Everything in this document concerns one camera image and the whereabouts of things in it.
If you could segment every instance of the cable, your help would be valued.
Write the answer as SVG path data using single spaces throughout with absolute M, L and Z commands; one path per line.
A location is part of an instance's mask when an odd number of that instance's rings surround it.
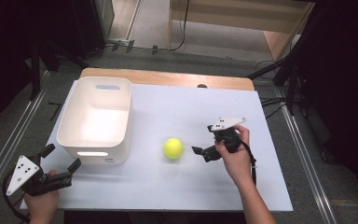
M 21 202 L 24 195 L 25 195 L 25 193 L 22 193 L 21 197 L 15 203 L 13 203 L 13 206 L 16 206 L 19 202 Z
M 286 102 L 286 101 L 285 101 L 285 100 L 278 100 L 278 101 L 273 101 L 273 102 L 265 103 L 265 104 L 263 104 L 263 105 L 261 105 L 261 106 L 264 108 L 264 107 L 267 107 L 267 106 L 269 106 L 269 105 L 275 105 L 275 104 L 281 103 L 281 102 Z
M 271 60 L 261 61 L 261 62 L 259 62 L 259 63 L 257 63 L 257 64 L 255 65 L 255 72 L 257 72 L 257 66 L 260 65 L 261 63 L 273 63 L 273 64 L 275 64 L 275 62 L 274 62 L 274 61 L 271 61 Z M 263 78 L 263 79 L 270 80 L 269 78 L 266 78 L 266 77 L 263 77 L 263 76 L 260 76 L 260 77 Z
M 253 179 L 253 181 L 254 181 L 254 183 L 256 185 L 256 175 L 255 175 L 255 162 L 256 162 L 256 159 L 255 159 L 254 155 L 252 154 L 252 150 L 249 148 L 249 146 L 245 142 L 243 142 L 242 140 L 240 140 L 240 141 L 241 141 L 242 145 L 245 147 L 245 149 L 248 151 L 249 157 L 251 159 L 252 179 Z
M 286 98 L 284 98 L 284 97 L 264 98 L 264 99 L 265 99 L 265 101 L 261 102 L 261 104 L 265 104 L 265 103 L 267 103 L 267 102 L 276 101 L 276 100 L 280 100 L 280 101 L 286 100 Z
M 184 26 L 183 26 L 183 30 L 182 30 L 182 21 L 180 21 L 181 23 L 179 23 L 179 27 L 181 29 L 181 33 L 183 34 L 183 39 L 182 39 L 182 42 L 181 44 L 179 45 L 179 47 L 177 47 L 176 49 L 151 49 L 151 48 L 142 48 L 142 47 L 131 47 L 132 49 L 146 49 L 146 50 L 152 50 L 152 51 L 155 51 L 155 50 L 161 50 L 161 51 L 176 51 L 178 50 L 179 48 L 181 48 L 184 44 L 185 44 L 185 40 L 186 40 L 186 22 L 187 22 L 187 14 L 188 14 L 188 5 L 189 5 L 189 2 L 190 0 L 187 0 L 187 4 L 186 4 L 186 14 L 185 14 L 185 20 L 184 20 Z M 104 51 L 106 49 L 111 49 L 114 45 L 112 46 L 108 46 L 104 49 L 99 49 L 99 50 L 96 50 L 96 51 L 93 51 L 91 52 L 90 54 L 92 53 L 97 53 L 97 52 L 100 52 L 100 51 Z M 128 46 L 126 45 L 121 45 L 121 44 L 118 44 L 119 47 L 122 47 L 122 48 L 127 48 Z
M 258 97 L 260 100 L 269 100 L 269 99 L 278 99 L 278 98 L 271 98 L 271 97 Z
M 95 50 L 95 51 L 86 53 L 87 59 L 88 59 L 88 58 L 92 58 L 92 57 L 95 56 L 95 54 L 98 53 L 98 52 L 101 52 L 101 51 L 104 51 L 104 50 L 107 50 L 107 49 L 111 49 L 112 47 L 113 47 L 113 45 L 112 45 L 112 46 L 107 46 L 107 47 L 105 47 L 105 48 L 103 48 L 103 49 L 98 49 L 98 50 Z M 55 57 L 56 57 L 57 59 L 60 59 L 60 60 L 70 61 L 70 59 L 66 58 L 65 56 L 63 56 L 63 55 L 61 55 L 61 54 L 56 54 Z
M 272 113 L 270 113 L 268 116 L 266 116 L 266 119 L 269 119 L 272 115 L 274 115 L 276 112 L 278 112 L 284 105 L 280 105 L 276 110 L 274 110 Z
M 186 22 L 187 22 L 187 13 L 188 13 L 188 5 L 189 5 L 190 0 L 187 0 L 187 6 L 186 6 L 186 14 L 185 14 L 185 20 L 184 20 L 184 25 L 183 25 L 183 39 L 182 39 L 182 43 L 179 45 L 179 47 L 177 47 L 176 49 L 170 49 L 170 51 L 175 51 L 179 48 L 182 47 L 182 45 L 185 43 L 185 39 L 186 39 Z

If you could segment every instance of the yellow ball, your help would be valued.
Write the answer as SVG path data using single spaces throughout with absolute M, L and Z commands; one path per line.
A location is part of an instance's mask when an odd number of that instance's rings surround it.
M 170 159 L 178 159 L 183 153 L 183 144 L 177 138 L 169 138 L 164 143 L 164 154 Z

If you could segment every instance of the human hand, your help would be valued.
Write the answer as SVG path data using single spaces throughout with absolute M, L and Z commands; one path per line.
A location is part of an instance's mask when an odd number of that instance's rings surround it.
M 240 132 L 238 136 L 242 142 L 249 146 L 249 130 L 240 125 L 235 125 L 234 129 Z M 223 142 L 214 141 L 214 146 L 222 156 L 229 176 L 237 186 L 243 181 L 252 182 L 251 160 L 248 151 L 243 145 L 240 145 L 235 153 L 229 153 Z
M 50 175 L 56 175 L 56 170 L 50 170 Z M 48 224 L 54 218 L 55 212 L 58 207 L 59 192 L 57 190 L 51 191 L 46 194 L 31 196 L 24 195 L 25 203 L 30 211 L 30 219 L 32 224 Z

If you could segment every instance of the black cable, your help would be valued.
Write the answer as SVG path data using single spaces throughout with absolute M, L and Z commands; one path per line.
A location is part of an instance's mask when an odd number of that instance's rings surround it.
M 245 147 L 245 149 L 248 151 L 248 154 L 249 154 L 249 157 L 251 159 L 251 165 L 252 165 L 252 170 L 251 170 L 251 173 L 252 173 L 252 179 L 256 185 L 256 175 L 255 175 L 255 162 L 256 162 L 256 159 L 254 157 L 254 155 L 252 154 L 252 151 L 251 151 L 251 148 L 248 146 L 248 144 L 246 144 L 245 142 L 243 142 L 242 140 L 240 140 L 242 145 Z
M 266 116 L 266 119 L 269 119 L 272 115 L 274 115 L 276 112 L 278 112 L 284 105 L 286 105 L 286 104 L 280 105 L 275 111 L 273 111 L 268 116 Z
M 62 107 L 62 104 L 60 103 L 54 103 L 54 102 L 48 102 L 49 105 L 56 105 L 57 108 L 56 110 L 54 111 L 53 115 L 51 116 L 50 118 L 50 121 L 53 121 L 54 118 L 57 116 L 58 112 L 60 111 L 61 107 Z
M 264 107 L 267 107 L 267 106 L 269 106 L 269 105 L 275 105 L 275 104 L 281 103 L 281 102 L 285 102 L 285 101 L 278 100 L 278 101 L 268 102 L 268 103 L 263 104 L 263 105 L 261 105 L 261 106 L 264 108 Z
M 182 35 L 185 35 L 185 32 L 184 32 L 184 30 L 182 29 L 182 21 L 179 21 L 179 28 L 180 28 L 180 33 L 181 33 Z M 185 51 L 185 49 L 186 49 L 186 43 L 184 42 L 183 44 L 185 45 L 185 47 L 184 47 L 180 52 L 183 52 L 183 51 Z
M 260 100 L 268 100 L 268 99 L 275 99 L 275 98 L 271 98 L 271 97 L 258 97 Z
M 15 203 L 13 203 L 13 207 L 16 206 L 19 202 L 21 202 L 24 195 L 25 195 L 25 193 L 22 193 L 21 197 Z
M 113 47 L 113 45 L 112 45 L 112 46 L 106 46 L 106 47 L 103 48 L 103 49 L 94 50 L 94 51 L 92 51 L 92 52 L 87 53 L 87 56 L 88 56 L 88 58 L 91 58 L 91 57 L 95 56 L 96 53 L 101 52 L 101 51 L 104 51 L 104 50 L 107 50 L 107 49 L 111 49 L 112 47 Z
M 142 47 L 131 47 L 132 49 L 146 49 L 146 50 L 161 50 L 161 51 L 176 51 L 178 50 L 179 48 L 181 48 L 184 43 L 185 43 L 185 40 L 186 40 L 186 22 L 187 22 L 187 13 L 188 13 L 188 5 L 189 5 L 189 2 L 190 0 L 187 0 L 187 4 L 186 4 L 186 14 L 185 14 L 185 20 L 184 20 L 184 26 L 183 26 L 183 31 L 182 31 L 182 25 L 179 24 L 180 26 L 180 29 L 181 29 L 181 33 L 183 34 L 183 39 L 182 39 L 182 42 L 181 44 L 179 45 L 179 47 L 177 47 L 176 49 L 151 49 L 151 48 L 142 48 Z M 111 49 L 113 46 L 108 46 L 106 47 L 105 49 L 99 49 L 99 50 L 96 50 L 96 51 L 93 51 L 91 53 L 96 53 L 96 52 L 100 52 L 100 51 L 104 51 L 106 49 Z M 118 44 L 119 47 L 122 47 L 122 48 L 126 48 L 127 46 L 126 45 L 120 45 Z
M 264 104 L 264 103 L 267 103 L 267 102 L 270 102 L 270 101 L 275 101 L 275 100 L 280 100 L 280 101 L 286 100 L 286 98 L 284 98 L 284 97 L 264 98 L 264 99 L 266 99 L 266 100 L 261 102 L 261 104 Z
M 189 2 L 190 2 L 190 0 L 187 0 L 185 20 L 184 20 L 184 24 L 183 24 L 183 39 L 182 39 L 182 43 L 179 45 L 179 47 L 177 47 L 176 49 L 170 49 L 170 51 L 175 51 L 175 50 L 181 48 L 182 45 L 185 43 L 185 38 L 186 38 L 186 22 L 187 22 L 187 12 L 188 12 Z
M 24 220 L 22 220 L 19 224 L 24 224 L 24 223 L 27 223 L 25 222 Z
M 257 63 L 257 64 L 255 65 L 255 72 L 257 72 L 257 66 L 260 65 L 261 63 L 273 63 L 276 68 L 279 68 L 279 66 L 277 66 L 274 61 L 265 60 L 265 61 L 261 61 L 261 62 L 259 62 L 259 63 Z M 260 77 L 263 78 L 263 79 L 271 80 L 270 78 L 266 78 L 266 77 L 263 77 L 263 76 L 260 76 Z

